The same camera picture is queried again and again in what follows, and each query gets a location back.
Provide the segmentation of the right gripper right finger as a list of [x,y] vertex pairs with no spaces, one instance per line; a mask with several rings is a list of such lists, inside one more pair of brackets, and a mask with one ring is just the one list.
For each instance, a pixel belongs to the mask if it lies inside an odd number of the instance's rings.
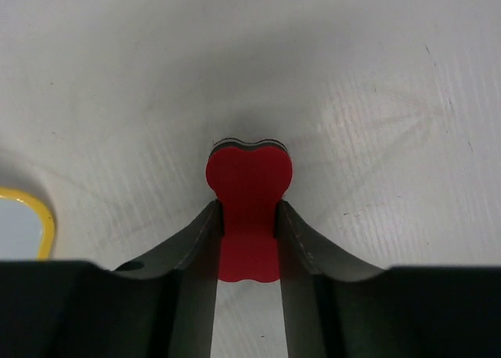
[[381,269],[276,209],[280,286],[291,357],[497,357],[500,270]]

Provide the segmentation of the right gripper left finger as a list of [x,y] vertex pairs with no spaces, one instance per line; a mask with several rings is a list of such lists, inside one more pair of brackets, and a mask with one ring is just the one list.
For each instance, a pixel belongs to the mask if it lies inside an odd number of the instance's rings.
[[208,357],[222,240],[212,201],[115,270],[86,261],[1,264],[4,357]]

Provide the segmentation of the red bone-shaped eraser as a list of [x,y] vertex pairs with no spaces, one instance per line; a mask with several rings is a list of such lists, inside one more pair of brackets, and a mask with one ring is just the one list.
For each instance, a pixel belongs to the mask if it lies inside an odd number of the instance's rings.
[[293,164],[277,140],[218,141],[205,170],[222,205],[223,232],[218,279],[236,283],[279,279],[276,206],[290,187]]

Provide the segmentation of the yellow framed whiteboard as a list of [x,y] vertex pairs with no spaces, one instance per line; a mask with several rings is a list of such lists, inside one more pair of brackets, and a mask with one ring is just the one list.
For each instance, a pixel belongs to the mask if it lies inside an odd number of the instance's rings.
[[1,260],[43,260],[51,255],[56,221],[46,204],[22,190],[1,188]]

